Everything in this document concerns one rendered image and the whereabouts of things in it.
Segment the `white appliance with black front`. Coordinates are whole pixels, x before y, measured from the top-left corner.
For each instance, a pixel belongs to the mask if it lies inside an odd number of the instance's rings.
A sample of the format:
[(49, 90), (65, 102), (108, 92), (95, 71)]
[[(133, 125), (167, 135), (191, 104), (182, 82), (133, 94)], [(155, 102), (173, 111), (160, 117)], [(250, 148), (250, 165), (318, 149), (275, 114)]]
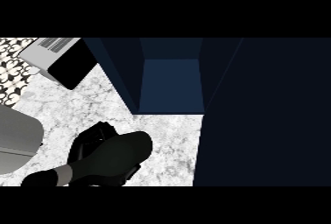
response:
[(98, 64), (83, 38), (37, 38), (19, 53), (33, 67), (52, 81), (73, 90)]

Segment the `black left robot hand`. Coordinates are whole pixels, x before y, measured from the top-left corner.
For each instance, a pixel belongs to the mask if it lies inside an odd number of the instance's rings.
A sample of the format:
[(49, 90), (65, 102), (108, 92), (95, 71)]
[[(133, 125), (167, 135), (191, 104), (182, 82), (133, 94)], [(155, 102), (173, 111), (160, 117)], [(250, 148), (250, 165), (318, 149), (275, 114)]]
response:
[(73, 142), (67, 162), (82, 159), (82, 177), (70, 186), (124, 186), (151, 156), (151, 136), (144, 131), (120, 135), (107, 122), (98, 122)]

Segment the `pale grey rounded appliance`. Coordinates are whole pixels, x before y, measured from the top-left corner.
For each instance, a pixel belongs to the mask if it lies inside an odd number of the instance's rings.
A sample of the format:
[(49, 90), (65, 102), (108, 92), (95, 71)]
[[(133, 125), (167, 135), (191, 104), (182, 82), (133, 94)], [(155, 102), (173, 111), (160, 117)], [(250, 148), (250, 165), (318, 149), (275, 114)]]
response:
[(0, 175), (27, 164), (37, 154), (43, 136), (42, 122), (0, 105)]

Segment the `dark blue cabinet door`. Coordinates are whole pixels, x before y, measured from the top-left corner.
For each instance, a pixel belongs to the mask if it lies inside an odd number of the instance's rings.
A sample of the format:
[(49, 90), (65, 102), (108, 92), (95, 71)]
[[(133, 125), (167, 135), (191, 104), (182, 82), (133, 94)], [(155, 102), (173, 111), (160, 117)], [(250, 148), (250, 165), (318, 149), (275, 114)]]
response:
[(247, 38), (201, 123), (197, 186), (331, 186), (331, 38)]

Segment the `dark blue open cabinet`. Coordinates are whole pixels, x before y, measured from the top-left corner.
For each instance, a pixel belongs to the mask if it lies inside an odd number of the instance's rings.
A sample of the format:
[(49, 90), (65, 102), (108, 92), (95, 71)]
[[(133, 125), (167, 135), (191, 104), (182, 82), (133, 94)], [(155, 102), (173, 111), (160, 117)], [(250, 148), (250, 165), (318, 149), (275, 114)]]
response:
[(238, 38), (86, 38), (135, 115), (206, 113)]

